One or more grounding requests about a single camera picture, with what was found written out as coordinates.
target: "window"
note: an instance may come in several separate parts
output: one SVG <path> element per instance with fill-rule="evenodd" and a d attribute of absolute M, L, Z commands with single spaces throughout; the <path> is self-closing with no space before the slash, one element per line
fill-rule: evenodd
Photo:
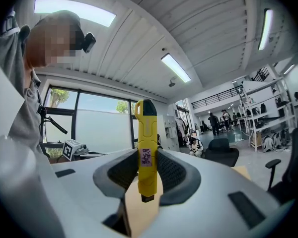
<path fill-rule="evenodd" d="M 131 148 L 128 105 L 128 101 L 82 93 L 77 106 L 77 141 L 100 153 Z"/>
<path fill-rule="evenodd" d="M 66 89 L 50 88 L 45 106 L 48 108 L 74 109 L 77 92 Z"/>
<path fill-rule="evenodd" d="M 57 122 L 61 127 L 67 130 L 67 134 L 62 133 L 50 122 L 45 123 L 44 143 L 64 143 L 65 140 L 71 139 L 72 116 L 47 115 Z"/>
<path fill-rule="evenodd" d="M 178 102 L 177 102 L 177 105 L 178 105 L 179 107 L 185 108 L 185 106 L 184 106 L 184 101 L 183 101 L 183 100 L 178 101 Z"/>
<path fill-rule="evenodd" d="M 131 102 L 131 114 L 132 114 L 132 123 L 133 123 L 133 144 L 134 147 L 137 148 L 138 147 L 138 126 L 139 126 L 139 122 L 138 119 L 135 116 L 135 104 L 136 102 Z"/>
<path fill-rule="evenodd" d="M 100 153 L 134 148 L 138 141 L 138 121 L 133 115 L 135 103 L 81 90 L 50 87 L 45 101 L 47 117 L 51 116 L 68 133 L 63 134 L 50 122 L 44 123 L 43 145 L 47 153 L 51 157 L 59 156 L 68 139 Z"/>
<path fill-rule="evenodd" d="M 189 127 L 190 132 L 192 131 L 192 125 L 191 125 L 191 119 L 190 119 L 190 114 L 189 110 L 187 109 L 187 104 L 186 100 L 181 100 L 176 102 L 177 110 L 179 116 L 182 118 L 186 126 Z"/>
<path fill-rule="evenodd" d="M 62 155 L 62 148 L 45 148 L 46 153 L 50 155 L 51 158 L 57 158 Z"/>

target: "floor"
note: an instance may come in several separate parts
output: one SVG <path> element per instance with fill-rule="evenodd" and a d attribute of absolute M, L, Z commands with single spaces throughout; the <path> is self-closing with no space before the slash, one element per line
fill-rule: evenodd
<path fill-rule="evenodd" d="M 290 160 L 290 149 L 263 153 L 262 149 L 259 148 L 255 152 L 254 148 L 249 147 L 247 135 L 238 127 L 233 129 L 233 131 L 220 133 L 218 136 L 213 136 L 211 131 L 207 131 L 200 135 L 200 141 L 206 149 L 213 139 L 228 138 L 230 146 L 239 150 L 239 157 L 235 166 L 246 166 L 252 181 L 264 190 L 267 190 L 270 178 L 270 170 L 265 167 L 266 163 L 274 159 L 280 159 L 281 163 L 276 166 L 273 185 L 281 181 Z M 181 147 L 180 152 L 189 153 L 189 148 Z"/>

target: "railing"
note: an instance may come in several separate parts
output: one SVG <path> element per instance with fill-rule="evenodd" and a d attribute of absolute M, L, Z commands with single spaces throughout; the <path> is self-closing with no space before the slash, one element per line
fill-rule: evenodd
<path fill-rule="evenodd" d="M 261 68 L 257 71 L 257 74 L 254 78 L 252 78 L 253 81 L 257 82 L 263 82 L 269 75 L 269 71 L 267 68 Z"/>
<path fill-rule="evenodd" d="M 213 104 L 215 102 L 219 102 L 219 101 L 234 97 L 235 95 L 238 95 L 242 92 L 243 92 L 243 86 L 239 85 L 237 87 L 234 87 L 234 88 L 226 90 L 224 92 L 212 95 L 212 96 L 207 97 L 205 99 L 195 101 L 195 102 L 192 103 L 192 106 L 193 106 L 193 109 L 197 109 L 197 108 L 200 108 L 200 107 L 203 107 L 203 106 Z"/>

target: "black slot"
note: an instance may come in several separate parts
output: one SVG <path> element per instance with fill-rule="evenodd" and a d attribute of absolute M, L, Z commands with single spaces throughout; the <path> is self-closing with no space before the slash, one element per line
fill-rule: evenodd
<path fill-rule="evenodd" d="M 258 210 L 258 208 L 249 200 L 249 198 L 241 191 L 229 194 L 228 197 L 236 207 L 243 220 L 251 229 L 261 223 L 265 216 Z"/>

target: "ceiling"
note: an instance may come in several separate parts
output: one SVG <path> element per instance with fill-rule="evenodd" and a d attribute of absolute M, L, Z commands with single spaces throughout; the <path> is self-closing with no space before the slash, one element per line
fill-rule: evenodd
<path fill-rule="evenodd" d="M 106 78 L 175 102 L 234 80 L 298 51 L 298 32 L 275 0 L 75 0 L 116 14 L 109 28 L 81 20 L 96 45 L 74 63 L 54 67 Z M 15 6 L 20 25 L 34 26 L 34 0 Z M 264 9 L 274 10 L 270 42 L 258 50 Z M 170 53 L 191 78 L 183 83 L 161 58 Z"/>

